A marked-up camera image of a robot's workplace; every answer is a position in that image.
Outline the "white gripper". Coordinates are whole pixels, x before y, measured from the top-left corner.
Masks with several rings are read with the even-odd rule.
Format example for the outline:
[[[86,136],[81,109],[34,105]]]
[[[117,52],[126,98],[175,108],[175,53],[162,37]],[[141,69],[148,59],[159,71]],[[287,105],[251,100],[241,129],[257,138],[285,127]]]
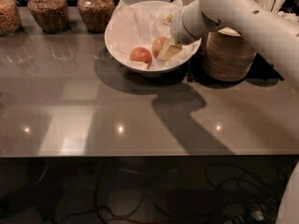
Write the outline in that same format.
[[[181,45],[193,43],[195,36],[192,33],[192,28],[193,18],[189,16],[187,8],[183,7],[174,15],[170,24],[170,35],[173,40],[167,38],[163,42],[161,49],[158,51],[157,59],[166,62],[181,52]]]

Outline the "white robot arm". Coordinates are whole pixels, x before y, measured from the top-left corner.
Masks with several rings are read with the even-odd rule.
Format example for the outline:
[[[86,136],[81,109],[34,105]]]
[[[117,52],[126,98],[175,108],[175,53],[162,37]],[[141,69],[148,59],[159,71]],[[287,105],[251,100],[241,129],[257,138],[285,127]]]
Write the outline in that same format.
[[[207,32],[229,27],[299,90],[299,24],[287,21],[254,0],[194,0],[175,13],[170,37],[190,45]]]

